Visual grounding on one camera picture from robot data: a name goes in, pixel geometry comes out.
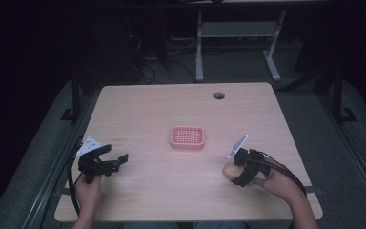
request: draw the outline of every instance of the floor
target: floor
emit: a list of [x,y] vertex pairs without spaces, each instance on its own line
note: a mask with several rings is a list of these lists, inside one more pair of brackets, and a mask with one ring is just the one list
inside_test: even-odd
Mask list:
[[[264,45],[252,43],[247,49],[224,46],[223,52],[209,50],[203,57],[202,83],[268,82],[278,89],[305,74],[294,73],[301,41],[277,45],[274,61],[282,77],[279,82],[270,78],[261,52]],[[168,60],[166,69],[148,58],[140,83],[194,83],[193,50],[171,54]],[[351,108],[358,122],[339,125],[331,115],[331,91],[318,96],[313,91],[314,84],[312,80],[291,92],[276,92],[276,97],[310,179],[321,190],[318,199],[323,217],[318,220],[319,226],[366,228],[366,182],[356,163],[356,154],[366,163],[366,107],[358,91],[344,82],[343,107]],[[0,201],[0,228],[71,228],[71,223],[58,222],[53,217],[60,196],[58,187],[66,182],[66,155],[77,137],[84,134],[99,94],[81,94],[82,113],[72,125],[61,120],[62,113],[71,107],[71,82],[64,86]],[[289,224],[249,222],[253,229],[287,228]],[[121,224],[97,222],[93,228],[121,228]]]

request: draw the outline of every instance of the background table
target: background table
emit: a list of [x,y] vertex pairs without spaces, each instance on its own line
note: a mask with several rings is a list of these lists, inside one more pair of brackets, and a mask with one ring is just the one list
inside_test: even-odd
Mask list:
[[[215,99],[214,93],[225,98]],[[175,125],[202,126],[205,146],[174,150]],[[227,155],[244,134],[243,148],[265,152],[286,164],[305,186],[305,171],[272,87],[267,83],[105,87],[84,136],[111,144],[102,160],[129,154],[119,173],[103,177],[97,220],[291,219],[287,204],[259,187],[241,188],[222,174]],[[74,164],[73,179],[78,176]],[[316,218],[322,210],[308,195]],[[76,220],[63,196],[55,218]]]

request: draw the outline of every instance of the pink plastic container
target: pink plastic container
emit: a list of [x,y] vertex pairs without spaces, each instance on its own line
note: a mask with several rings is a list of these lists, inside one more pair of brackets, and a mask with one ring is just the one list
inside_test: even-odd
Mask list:
[[204,129],[199,126],[174,126],[171,146],[176,150],[201,150],[204,148]]

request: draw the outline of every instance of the soap dish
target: soap dish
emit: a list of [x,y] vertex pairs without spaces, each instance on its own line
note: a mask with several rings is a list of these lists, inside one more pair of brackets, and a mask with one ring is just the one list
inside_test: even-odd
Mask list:
[[199,126],[174,126],[171,146],[175,150],[201,150],[204,148],[204,129]]

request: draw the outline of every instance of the white metal stand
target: white metal stand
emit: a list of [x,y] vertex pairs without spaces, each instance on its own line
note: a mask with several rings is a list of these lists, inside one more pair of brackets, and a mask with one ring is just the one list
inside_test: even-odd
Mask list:
[[272,43],[268,50],[263,51],[267,66],[274,81],[279,81],[280,75],[273,61],[275,45],[280,35],[286,10],[282,10],[277,21],[260,22],[203,22],[201,11],[198,13],[197,52],[195,54],[196,80],[204,80],[203,59],[201,56],[202,37],[252,37],[271,36]]

